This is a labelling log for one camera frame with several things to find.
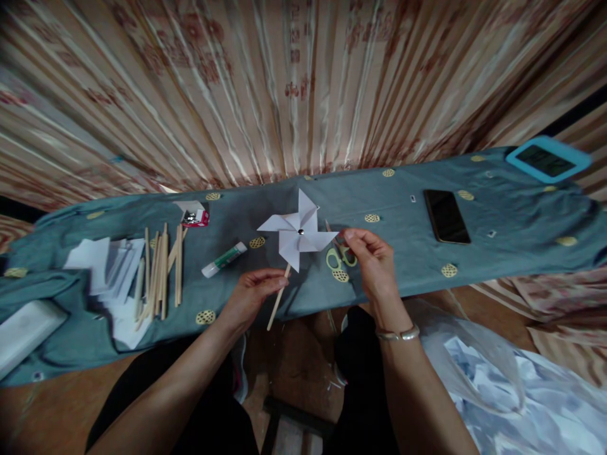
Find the woman's left hand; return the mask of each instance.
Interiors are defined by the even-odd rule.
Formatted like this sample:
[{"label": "woman's left hand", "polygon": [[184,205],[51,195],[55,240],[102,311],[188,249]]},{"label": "woman's left hand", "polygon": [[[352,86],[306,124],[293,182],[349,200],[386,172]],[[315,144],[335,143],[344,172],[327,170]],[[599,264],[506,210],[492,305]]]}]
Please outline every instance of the woman's left hand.
[{"label": "woman's left hand", "polygon": [[243,274],[217,322],[243,334],[253,324],[266,297],[288,284],[285,271],[281,269],[260,269]]}]

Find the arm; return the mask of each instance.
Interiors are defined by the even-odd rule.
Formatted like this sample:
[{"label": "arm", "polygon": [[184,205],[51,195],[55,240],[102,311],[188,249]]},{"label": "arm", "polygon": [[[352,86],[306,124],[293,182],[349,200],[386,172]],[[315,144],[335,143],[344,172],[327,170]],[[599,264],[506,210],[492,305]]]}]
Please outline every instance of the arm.
[{"label": "arm", "polygon": [[[396,285],[392,247],[365,229],[347,229],[344,237],[359,260],[363,290],[377,328],[395,333],[411,329],[413,323]],[[388,409],[400,451],[478,453],[419,338],[380,340],[379,344]]]},{"label": "arm", "polygon": [[288,284],[283,270],[240,277],[219,318],[110,425],[89,454],[170,452],[230,349],[266,297]]}]

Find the black pants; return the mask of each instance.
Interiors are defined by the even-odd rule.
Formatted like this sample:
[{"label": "black pants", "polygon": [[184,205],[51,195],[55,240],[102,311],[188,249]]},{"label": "black pants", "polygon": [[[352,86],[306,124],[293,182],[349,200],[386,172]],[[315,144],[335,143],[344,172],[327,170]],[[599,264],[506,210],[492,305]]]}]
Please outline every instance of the black pants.
[{"label": "black pants", "polygon": [[[388,414],[375,322],[359,307],[348,311],[348,327],[335,343],[335,360],[348,379],[343,409],[325,454],[383,453],[398,449]],[[152,385],[195,337],[141,354],[107,397],[87,441],[87,451],[118,416]],[[247,412],[232,396],[230,356],[223,362],[190,417],[173,453],[258,454]]]}]

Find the white container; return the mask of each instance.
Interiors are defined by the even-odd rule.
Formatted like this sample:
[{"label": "white container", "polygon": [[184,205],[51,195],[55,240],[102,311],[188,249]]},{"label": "white container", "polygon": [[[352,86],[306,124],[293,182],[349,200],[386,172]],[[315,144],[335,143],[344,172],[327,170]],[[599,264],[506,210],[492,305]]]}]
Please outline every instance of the white container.
[{"label": "white container", "polygon": [[245,251],[247,251],[245,244],[238,242],[233,248],[230,248],[209,265],[204,267],[204,269],[202,269],[202,274],[205,275],[206,278],[211,278]]},{"label": "white container", "polygon": [[32,300],[0,325],[0,379],[9,374],[68,318],[45,300]]}]

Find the hand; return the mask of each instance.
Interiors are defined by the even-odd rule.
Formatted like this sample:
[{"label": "hand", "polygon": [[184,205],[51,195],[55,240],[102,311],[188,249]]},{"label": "hand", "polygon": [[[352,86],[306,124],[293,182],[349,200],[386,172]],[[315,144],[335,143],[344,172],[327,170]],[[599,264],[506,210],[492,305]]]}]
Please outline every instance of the hand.
[{"label": "hand", "polygon": [[362,289],[369,301],[373,304],[393,298],[400,300],[392,247],[366,229],[346,229],[343,236],[359,260]]},{"label": "hand", "polygon": [[285,271],[281,269],[260,269],[243,274],[217,322],[243,334],[253,324],[266,297],[288,284]]}]

